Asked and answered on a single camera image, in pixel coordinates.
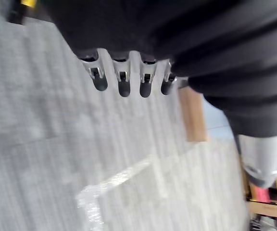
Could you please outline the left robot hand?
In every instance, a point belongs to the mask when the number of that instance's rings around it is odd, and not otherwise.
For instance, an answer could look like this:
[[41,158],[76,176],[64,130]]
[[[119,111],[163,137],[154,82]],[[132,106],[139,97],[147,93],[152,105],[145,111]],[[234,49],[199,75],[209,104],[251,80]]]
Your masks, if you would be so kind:
[[73,53],[138,51],[227,117],[250,181],[277,178],[277,0],[45,0]]

